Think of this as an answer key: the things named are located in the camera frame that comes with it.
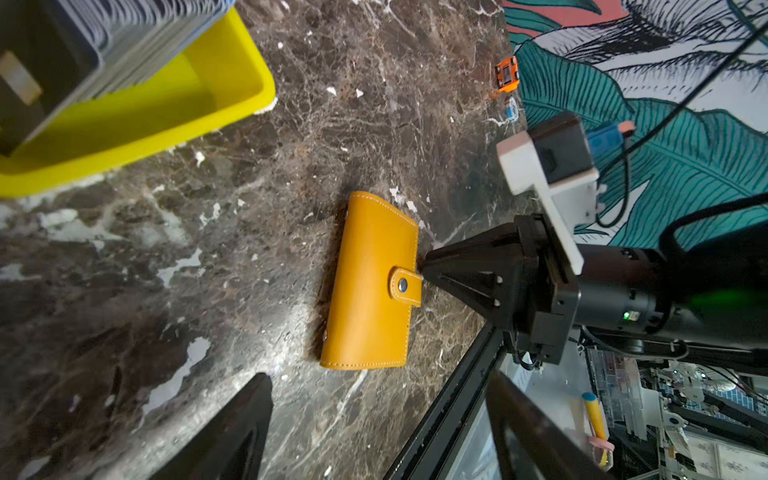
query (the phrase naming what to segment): yellow plastic bin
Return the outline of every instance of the yellow plastic bin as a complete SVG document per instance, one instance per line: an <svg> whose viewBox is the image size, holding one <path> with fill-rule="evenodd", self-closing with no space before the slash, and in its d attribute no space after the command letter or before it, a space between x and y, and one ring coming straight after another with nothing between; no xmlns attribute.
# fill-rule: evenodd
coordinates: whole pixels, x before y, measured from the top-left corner
<svg viewBox="0 0 768 480"><path fill-rule="evenodd" d="M0 197L129 164L262 110L275 82L232 9L149 81L72 105L11 157Z"/></svg>

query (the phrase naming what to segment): small toy figure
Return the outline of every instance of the small toy figure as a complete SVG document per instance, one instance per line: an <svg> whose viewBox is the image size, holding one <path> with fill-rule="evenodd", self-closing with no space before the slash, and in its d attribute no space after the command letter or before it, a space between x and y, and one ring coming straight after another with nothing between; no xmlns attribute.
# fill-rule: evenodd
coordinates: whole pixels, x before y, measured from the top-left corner
<svg viewBox="0 0 768 480"><path fill-rule="evenodd" d="M520 85L520 75L518 75L518 59L510 57L496 65L496 81L498 91L510 93Z"/></svg>

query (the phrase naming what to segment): white bracket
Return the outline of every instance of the white bracket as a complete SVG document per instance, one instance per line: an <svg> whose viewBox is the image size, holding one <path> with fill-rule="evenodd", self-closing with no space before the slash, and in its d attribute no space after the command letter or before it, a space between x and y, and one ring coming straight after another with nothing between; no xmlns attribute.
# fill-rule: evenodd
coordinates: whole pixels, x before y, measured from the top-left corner
<svg viewBox="0 0 768 480"><path fill-rule="evenodd" d="M581 275L584 258L576 247L574 227L594 222L598 195L597 169L591 168L550 185L527 132L496 144L496 153L509 190L514 195L527 190L536 192L571 263L571 269L576 275Z"/></svg>

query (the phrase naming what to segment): yellow leather wallet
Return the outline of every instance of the yellow leather wallet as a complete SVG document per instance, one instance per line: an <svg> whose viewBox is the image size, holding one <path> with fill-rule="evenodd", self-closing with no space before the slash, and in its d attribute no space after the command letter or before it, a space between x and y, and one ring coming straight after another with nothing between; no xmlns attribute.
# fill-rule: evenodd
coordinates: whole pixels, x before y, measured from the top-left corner
<svg viewBox="0 0 768 480"><path fill-rule="evenodd" d="M403 366L411 307L421 306L415 273L419 226L376 195L349 198L320 365L336 370Z"/></svg>

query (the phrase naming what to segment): dark marble surface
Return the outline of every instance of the dark marble surface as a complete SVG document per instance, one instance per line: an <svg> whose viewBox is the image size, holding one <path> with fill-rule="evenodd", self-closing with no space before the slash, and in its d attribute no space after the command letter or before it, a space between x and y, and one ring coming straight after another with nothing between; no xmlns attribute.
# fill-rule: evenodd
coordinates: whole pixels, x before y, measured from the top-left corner
<svg viewBox="0 0 768 480"><path fill-rule="evenodd" d="M481 327L427 285L406 367L317 363L350 192L396 188L421 257L534 207L495 156L523 126L494 95L501 8L238 9L274 110L0 204L0 477L145 478L266 372L261 478L380 478Z"/></svg>

